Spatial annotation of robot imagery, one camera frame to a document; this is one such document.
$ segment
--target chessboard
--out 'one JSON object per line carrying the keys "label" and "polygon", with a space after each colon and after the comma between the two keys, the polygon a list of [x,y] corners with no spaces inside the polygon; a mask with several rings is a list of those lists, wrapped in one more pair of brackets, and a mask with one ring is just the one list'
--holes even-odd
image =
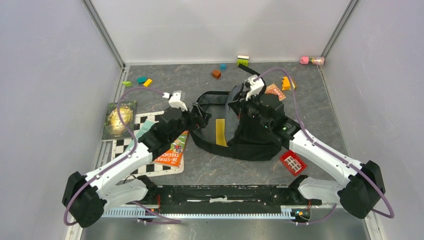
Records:
{"label": "chessboard", "polygon": [[[135,123],[134,123],[134,134],[137,135],[140,129],[143,128],[143,123],[146,122],[146,120],[150,120],[152,122],[157,123],[159,121],[160,116],[163,113],[164,111],[136,114]],[[132,141],[131,138],[114,140],[112,143],[111,159],[114,159],[118,157],[119,155],[123,154],[125,150],[127,149],[127,147],[130,145],[131,141]],[[169,175],[169,174],[179,174],[179,173],[182,173],[183,171],[184,171],[184,156],[182,156],[181,158],[181,163],[179,164],[179,167],[165,166],[158,163],[150,163],[133,171],[131,175],[134,175],[136,177],[141,175],[154,177],[154,176],[162,176],[162,175]]]}

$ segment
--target yellow block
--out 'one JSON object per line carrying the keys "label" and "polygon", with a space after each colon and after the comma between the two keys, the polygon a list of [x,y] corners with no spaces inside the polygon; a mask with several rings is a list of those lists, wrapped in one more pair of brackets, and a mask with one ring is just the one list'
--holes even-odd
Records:
{"label": "yellow block", "polygon": [[[296,89],[297,86],[296,86],[295,80],[291,78],[291,81],[293,82],[293,89]],[[291,88],[290,88],[289,78],[285,76],[282,78],[282,90],[284,91],[284,90],[290,90],[290,89]]]}
{"label": "yellow block", "polygon": [[152,80],[149,78],[145,83],[143,83],[143,86],[148,87],[150,84],[152,84]]}
{"label": "yellow block", "polygon": [[220,118],[217,119],[215,122],[215,129],[216,129],[216,144],[219,146],[227,146],[227,141],[225,140],[225,119]]}

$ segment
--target pink cap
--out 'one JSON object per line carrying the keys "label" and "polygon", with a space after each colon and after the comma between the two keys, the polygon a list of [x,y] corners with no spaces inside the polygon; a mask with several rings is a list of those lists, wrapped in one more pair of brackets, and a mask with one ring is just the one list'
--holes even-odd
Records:
{"label": "pink cap", "polygon": [[308,64],[309,63],[309,57],[303,56],[300,58],[300,64]]}

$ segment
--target yellow strip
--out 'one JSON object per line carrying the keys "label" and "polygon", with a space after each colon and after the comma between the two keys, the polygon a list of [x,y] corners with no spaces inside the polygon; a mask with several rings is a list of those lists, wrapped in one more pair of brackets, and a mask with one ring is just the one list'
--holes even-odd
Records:
{"label": "yellow strip", "polygon": [[220,118],[216,120],[216,144],[224,147],[227,146],[227,141],[225,140],[225,119]]}

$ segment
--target bottle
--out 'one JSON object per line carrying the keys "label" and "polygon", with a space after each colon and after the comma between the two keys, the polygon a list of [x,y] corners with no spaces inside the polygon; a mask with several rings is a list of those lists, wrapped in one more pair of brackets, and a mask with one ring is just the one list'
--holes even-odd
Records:
{"label": "bottle", "polygon": [[305,65],[318,65],[318,66],[322,66],[324,65],[324,62],[326,61],[326,59],[323,56],[319,56],[319,57],[308,57],[308,56],[303,56],[300,58],[300,64],[305,64]]}

